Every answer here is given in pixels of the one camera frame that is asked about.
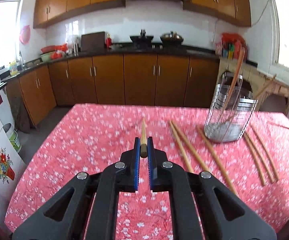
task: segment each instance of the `pink floral tablecloth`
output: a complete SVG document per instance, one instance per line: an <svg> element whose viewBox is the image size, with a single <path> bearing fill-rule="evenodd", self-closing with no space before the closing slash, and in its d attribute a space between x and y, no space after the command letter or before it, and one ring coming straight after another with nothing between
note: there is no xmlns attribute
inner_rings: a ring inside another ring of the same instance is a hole
<svg viewBox="0 0 289 240"><path fill-rule="evenodd" d="M168 121L173 119L212 173L226 184L195 129L196 125L203 126L207 112L196 108L75 105L28 165L10 201L5 223L14 231L78 172L97 173L117 162L122 152L133 147L135 137L141 137L143 116L147 136L153 137L155 148L165 151L170 161L185 167L169 127ZM261 186L244 139L215 144L214 148L240 198L279 231L289 219L289 130L267 121L289 127L289 120L278 113L254 113L251 119L272 154L278 182L271 184L266 174L267 185ZM252 129L248 131L265 155ZM201 172L185 149L195 173ZM150 191L147 159L140 160L139 190L135 194L120 193L116 239L173 239L168 193Z"/></svg>

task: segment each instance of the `green and white bucket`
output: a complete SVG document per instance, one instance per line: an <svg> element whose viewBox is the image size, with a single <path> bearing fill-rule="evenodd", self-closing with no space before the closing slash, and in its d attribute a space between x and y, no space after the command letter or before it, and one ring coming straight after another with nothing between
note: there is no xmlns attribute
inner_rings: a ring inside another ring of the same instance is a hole
<svg viewBox="0 0 289 240"><path fill-rule="evenodd" d="M21 143L18 139L18 134L11 126L11 123L5 124L3 126L3 130L5 131L9 141L11 142L16 152L19 153L21 150Z"/></svg>

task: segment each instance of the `bucket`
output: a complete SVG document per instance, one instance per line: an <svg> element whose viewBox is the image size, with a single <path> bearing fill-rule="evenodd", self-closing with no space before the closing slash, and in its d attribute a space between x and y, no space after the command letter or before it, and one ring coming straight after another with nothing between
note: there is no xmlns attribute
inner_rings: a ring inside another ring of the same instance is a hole
<svg viewBox="0 0 289 240"><path fill-rule="evenodd" d="M18 139L17 132L11 126L11 123L7 123L3 126L3 130L5 131L9 141L11 142L12 146L16 150L17 153L21 150L21 143Z"/></svg>

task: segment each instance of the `black countertop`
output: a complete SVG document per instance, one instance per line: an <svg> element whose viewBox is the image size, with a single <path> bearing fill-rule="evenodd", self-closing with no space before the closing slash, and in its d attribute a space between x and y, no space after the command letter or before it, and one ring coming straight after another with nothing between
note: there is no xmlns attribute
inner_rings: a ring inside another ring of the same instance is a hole
<svg viewBox="0 0 289 240"><path fill-rule="evenodd" d="M210 49L204 49L204 48L198 48L193 46L186 46L182 45L180 47L166 47L160 49L160 44L153 44L155 45L155 48L144 48L144 49L137 49L134 46L130 46L128 43L128 46L124 46L122 48L115 48L115 49L100 49L100 50L93 50L89 52L79 52L78 55L72 55L68 57L63 57L55 60L51 60L48 62L41 62L37 65L34 65L33 67L27 68L25 70L20 71L16 75L8 76L2 80L2 82L9 82L13 80L14 78L21 77L26 73L29 73L36 68L39 68L41 66L45 66L48 64L52 64L59 61L65 61L65 60L71 60L75 58L81 58L81 57L93 57L93 56L103 56L103 55L113 55L113 54L137 54L137 53L144 53L144 54L158 54L158 55L172 55L172 56L182 56L182 57L197 57L197 58L208 58L208 59L215 59L220 60L220 57L215 54L214 50ZM253 65L257 67L257 63L248 61L247 64Z"/></svg>

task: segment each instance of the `table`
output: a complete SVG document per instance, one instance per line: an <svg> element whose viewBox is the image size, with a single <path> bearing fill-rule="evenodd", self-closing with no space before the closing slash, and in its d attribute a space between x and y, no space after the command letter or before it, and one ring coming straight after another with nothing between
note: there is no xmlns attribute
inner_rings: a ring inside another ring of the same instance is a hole
<svg viewBox="0 0 289 240"><path fill-rule="evenodd" d="M208 109L75 105L47 137L28 165L12 196L5 223L14 231L51 196L80 171L97 173L119 160L132 149L134 138L141 136L142 117L147 136L168 159L185 167L175 144L168 120L173 119L209 165L211 172L225 184L218 166L195 130L203 126ZM289 219L289 120L279 113L255 112L251 122L272 154L280 180L261 186L250 150L244 141L214 145L240 198L260 217L279 231ZM251 137L261 145L251 128ZM187 149L195 173L202 171ZM116 239L173 239L169 197L149 190L147 159L140 161L139 190L120 193Z"/></svg>

